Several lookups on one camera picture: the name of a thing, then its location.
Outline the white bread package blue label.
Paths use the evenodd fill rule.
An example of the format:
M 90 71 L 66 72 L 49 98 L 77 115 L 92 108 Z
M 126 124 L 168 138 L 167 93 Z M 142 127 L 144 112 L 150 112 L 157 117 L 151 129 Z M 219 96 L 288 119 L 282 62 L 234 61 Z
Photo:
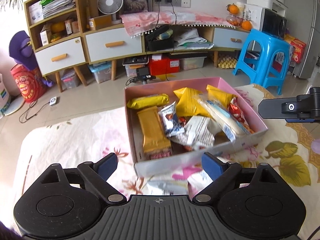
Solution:
M 236 120 L 214 96 L 198 94 L 193 96 L 193 98 L 217 122 L 231 142 L 235 142 L 240 137 L 250 135 L 249 130 Z

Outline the white green-leaf snack bag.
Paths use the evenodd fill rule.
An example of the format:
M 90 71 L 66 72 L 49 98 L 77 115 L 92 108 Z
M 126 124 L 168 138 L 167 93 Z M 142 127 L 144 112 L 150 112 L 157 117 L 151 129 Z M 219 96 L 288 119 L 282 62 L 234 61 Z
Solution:
M 184 126 L 184 133 L 171 137 L 170 140 L 197 151 L 213 147 L 215 136 L 221 131 L 215 120 L 205 116 L 192 116 Z

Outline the white grey snack packet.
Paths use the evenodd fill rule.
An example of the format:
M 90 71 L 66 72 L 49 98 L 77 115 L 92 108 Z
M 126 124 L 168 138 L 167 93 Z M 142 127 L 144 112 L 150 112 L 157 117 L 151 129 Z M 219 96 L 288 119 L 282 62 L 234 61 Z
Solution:
M 186 180 L 151 180 L 147 182 L 145 194 L 170 196 L 188 194 L 188 191 L 188 182 Z

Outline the orange wafer snack pack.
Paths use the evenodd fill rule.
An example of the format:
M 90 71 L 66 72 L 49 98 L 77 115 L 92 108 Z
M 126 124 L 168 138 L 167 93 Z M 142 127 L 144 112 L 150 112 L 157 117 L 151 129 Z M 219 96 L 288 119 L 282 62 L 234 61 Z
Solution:
M 143 133 L 143 153 L 148 160 L 172 156 L 171 142 L 166 137 L 156 106 L 137 113 Z

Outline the red snack bag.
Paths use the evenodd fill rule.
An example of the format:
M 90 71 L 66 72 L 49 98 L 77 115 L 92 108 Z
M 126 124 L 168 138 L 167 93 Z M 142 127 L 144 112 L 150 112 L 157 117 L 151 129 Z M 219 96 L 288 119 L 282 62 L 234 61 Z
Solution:
M 236 96 L 230 101 L 228 105 L 228 111 L 238 122 L 244 126 L 245 129 L 247 129 L 251 134 L 254 133 L 245 118 L 244 112 L 238 105 L 238 98 Z

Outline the pink and silver cardboard box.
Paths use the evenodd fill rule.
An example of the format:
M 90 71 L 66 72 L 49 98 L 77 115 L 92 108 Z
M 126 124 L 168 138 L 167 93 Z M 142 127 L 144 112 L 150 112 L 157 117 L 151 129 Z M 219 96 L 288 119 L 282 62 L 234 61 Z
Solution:
M 200 162 L 204 152 L 235 153 L 261 142 L 267 126 L 220 77 L 126 88 L 125 112 L 137 176 Z

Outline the large yellow snack bag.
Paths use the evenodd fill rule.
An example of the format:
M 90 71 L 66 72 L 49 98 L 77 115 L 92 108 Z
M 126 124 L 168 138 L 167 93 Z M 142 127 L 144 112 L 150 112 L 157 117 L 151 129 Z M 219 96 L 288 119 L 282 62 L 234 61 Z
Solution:
M 201 91 L 189 87 L 183 87 L 174 90 L 174 94 L 179 99 L 176 105 L 176 113 L 178 117 L 199 115 L 211 118 L 210 114 L 197 101 L 197 96 L 202 94 Z

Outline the blue white snack packet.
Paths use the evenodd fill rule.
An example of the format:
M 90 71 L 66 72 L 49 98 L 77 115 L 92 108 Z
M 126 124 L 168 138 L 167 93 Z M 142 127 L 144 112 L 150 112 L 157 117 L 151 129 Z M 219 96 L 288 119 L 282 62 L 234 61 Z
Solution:
M 176 114 L 176 102 L 165 106 L 158 112 L 160 121 L 166 137 L 174 137 L 184 133 L 184 127 L 181 125 Z

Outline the small yellow snack bag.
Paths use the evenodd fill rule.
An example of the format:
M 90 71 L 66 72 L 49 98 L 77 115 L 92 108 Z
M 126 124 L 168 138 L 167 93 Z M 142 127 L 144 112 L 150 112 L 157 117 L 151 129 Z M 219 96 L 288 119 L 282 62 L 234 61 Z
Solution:
M 236 95 L 224 92 L 211 85 L 207 85 L 206 90 L 208 92 L 208 99 L 218 102 L 225 109 L 228 109 L 231 101 L 236 98 Z

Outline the yellow bar snack pack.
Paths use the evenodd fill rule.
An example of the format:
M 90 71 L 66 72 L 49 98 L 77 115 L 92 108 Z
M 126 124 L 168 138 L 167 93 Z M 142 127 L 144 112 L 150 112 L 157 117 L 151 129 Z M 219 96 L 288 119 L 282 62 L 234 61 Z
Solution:
M 161 107 L 169 103 L 170 99 L 167 94 L 155 94 L 131 99 L 126 106 L 130 109 L 144 109 L 149 107 Z

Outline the red gift bag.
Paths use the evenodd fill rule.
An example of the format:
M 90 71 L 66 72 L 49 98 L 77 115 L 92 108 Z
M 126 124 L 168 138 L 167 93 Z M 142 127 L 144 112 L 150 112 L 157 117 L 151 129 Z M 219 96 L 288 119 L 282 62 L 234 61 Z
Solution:
M 24 65 L 16 64 L 10 73 L 26 103 L 36 101 L 47 91 L 39 67 L 28 70 Z

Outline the white blue shopping bag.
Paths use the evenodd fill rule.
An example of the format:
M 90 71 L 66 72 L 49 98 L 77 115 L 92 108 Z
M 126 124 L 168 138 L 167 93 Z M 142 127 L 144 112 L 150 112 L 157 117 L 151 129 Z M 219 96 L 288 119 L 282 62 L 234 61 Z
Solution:
M 3 75 L 0 74 L 0 113 L 1 117 L 7 111 L 11 103 L 11 96 L 7 91 L 4 82 L 3 82 Z

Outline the orange fruit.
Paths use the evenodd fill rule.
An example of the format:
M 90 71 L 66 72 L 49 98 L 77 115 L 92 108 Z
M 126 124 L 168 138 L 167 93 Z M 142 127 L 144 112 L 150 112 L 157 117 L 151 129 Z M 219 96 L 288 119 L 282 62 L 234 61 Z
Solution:
M 238 15 L 239 14 L 239 8 L 234 3 L 227 5 L 227 11 L 232 15 Z

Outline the purple hat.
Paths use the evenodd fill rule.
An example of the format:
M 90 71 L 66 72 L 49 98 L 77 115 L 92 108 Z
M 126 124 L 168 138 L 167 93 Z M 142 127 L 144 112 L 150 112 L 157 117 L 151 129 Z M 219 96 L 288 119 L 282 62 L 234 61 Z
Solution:
M 37 60 L 30 44 L 30 37 L 22 30 L 18 31 L 10 40 L 9 56 L 17 64 L 22 64 L 28 70 L 34 70 L 38 67 Z

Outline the white desk fan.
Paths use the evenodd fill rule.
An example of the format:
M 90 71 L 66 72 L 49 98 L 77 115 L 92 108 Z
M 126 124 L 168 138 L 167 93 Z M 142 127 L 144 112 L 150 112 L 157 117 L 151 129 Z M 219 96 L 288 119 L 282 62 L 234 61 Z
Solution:
M 117 19 L 117 12 L 123 6 L 123 0 L 97 0 L 98 10 L 105 15 L 111 15 L 112 24 L 120 24 L 121 20 Z

